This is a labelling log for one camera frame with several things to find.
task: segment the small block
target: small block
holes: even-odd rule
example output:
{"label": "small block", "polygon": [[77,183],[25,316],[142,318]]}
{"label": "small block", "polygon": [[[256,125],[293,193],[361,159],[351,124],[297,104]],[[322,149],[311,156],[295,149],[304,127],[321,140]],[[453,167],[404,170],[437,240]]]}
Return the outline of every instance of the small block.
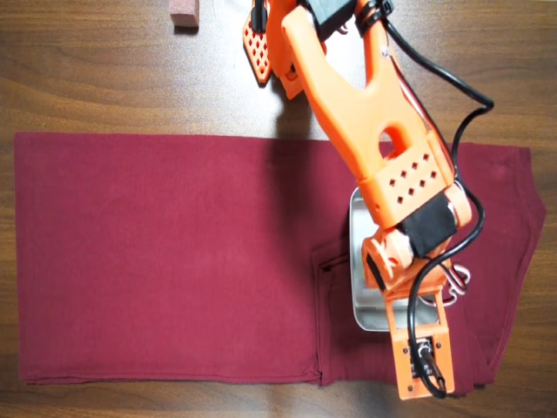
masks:
{"label": "small block", "polygon": [[199,27],[199,0],[170,0],[169,10],[174,26]]}

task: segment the wooden table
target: wooden table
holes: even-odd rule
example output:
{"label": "wooden table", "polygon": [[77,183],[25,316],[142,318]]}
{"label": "wooden table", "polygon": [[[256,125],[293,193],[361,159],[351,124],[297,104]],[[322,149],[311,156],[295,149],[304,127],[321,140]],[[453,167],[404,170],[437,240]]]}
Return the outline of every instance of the wooden table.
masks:
{"label": "wooden table", "polygon": [[[250,0],[202,0],[199,31],[174,30],[168,0],[0,3],[1,416],[557,416],[557,3],[398,0],[392,21],[434,61],[496,99],[465,140],[527,145],[547,206],[497,381],[464,399],[399,401],[373,382],[234,386],[137,382],[29,387],[17,377],[15,131],[203,133],[325,139],[307,100],[259,88],[241,28]],[[330,62],[363,85],[359,36]],[[472,104],[401,63],[440,127]]]}

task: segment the maroon cloth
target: maroon cloth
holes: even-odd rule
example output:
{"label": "maroon cloth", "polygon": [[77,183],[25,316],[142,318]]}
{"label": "maroon cloth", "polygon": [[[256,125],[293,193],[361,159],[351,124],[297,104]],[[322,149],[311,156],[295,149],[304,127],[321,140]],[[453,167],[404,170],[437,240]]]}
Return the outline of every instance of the maroon cloth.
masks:
{"label": "maroon cloth", "polygon": [[[447,309],[464,394],[493,381],[545,209],[528,149],[460,155],[487,210]],[[395,382],[389,334],[352,316],[330,144],[22,133],[15,165],[24,381]]]}

